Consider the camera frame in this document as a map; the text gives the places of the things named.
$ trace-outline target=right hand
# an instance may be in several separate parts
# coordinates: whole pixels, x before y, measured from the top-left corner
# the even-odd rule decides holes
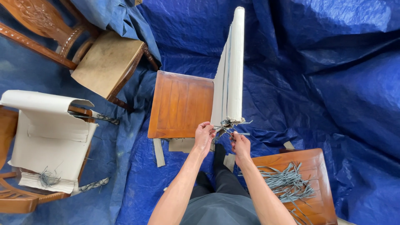
[[[234,138],[234,140],[232,140],[232,137],[230,137],[232,141],[231,142],[232,152],[236,154],[235,156],[236,164],[239,167],[242,167],[244,163],[251,162],[250,141],[244,135],[240,135],[236,131],[231,133],[231,135]]]

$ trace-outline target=hand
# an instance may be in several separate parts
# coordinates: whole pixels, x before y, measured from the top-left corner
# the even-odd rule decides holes
[[[250,141],[244,135],[234,131],[231,133],[234,140],[231,139],[232,152],[236,154],[235,161],[238,167],[242,167],[243,163],[251,161],[250,157]]]
[[[200,123],[196,129],[194,147],[192,151],[199,151],[204,159],[210,151],[211,141],[216,133],[210,122]]]

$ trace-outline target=blue tarp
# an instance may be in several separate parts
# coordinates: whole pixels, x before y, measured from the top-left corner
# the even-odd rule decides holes
[[[145,40],[162,70],[207,78],[215,75],[234,9],[243,6],[243,116],[253,122],[239,129],[251,133],[252,157],[276,154],[286,141],[298,149],[322,148],[339,217],[359,225],[398,223],[400,2],[73,2],[95,25]],[[0,20],[27,33],[3,11]],[[89,156],[94,160],[81,182],[111,176],[109,184],[28,215],[0,215],[0,223],[146,224],[187,156],[168,152],[164,143],[166,166],[154,162],[147,129],[155,72],[144,62],[118,96],[135,103],[138,110],[130,115],[81,87],[68,70],[2,37],[0,75],[0,93],[20,89],[84,98],[122,122],[99,122]],[[226,137],[221,143],[228,148]],[[201,167],[210,175],[212,157]]]

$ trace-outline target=foot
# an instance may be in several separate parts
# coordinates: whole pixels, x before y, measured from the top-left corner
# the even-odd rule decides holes
[[[224,165],[226,151],[222,144],[215,145],[215,152],[214,152],[214,168],[218,168]]]
[[[210,193],[215,192],[214,188],[211,185],[210,180],[208,179],[206,173],[203,171],[199,171],[199,173],[197,174],[196,183],[199,186],[203,186],[203,187],[207,188],[210,191]]]

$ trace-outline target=black pants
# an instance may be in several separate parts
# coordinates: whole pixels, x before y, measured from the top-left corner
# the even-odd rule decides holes
[[[197,198],[210,193],[224,193],[231,195],[242,195],[250,198],[250,195],[240,185],[236,176],[225,166],[219,165],[214,167],[215,173],[215,188],[212,187],[211,183],[198,184],[193,188],[190,199]]]

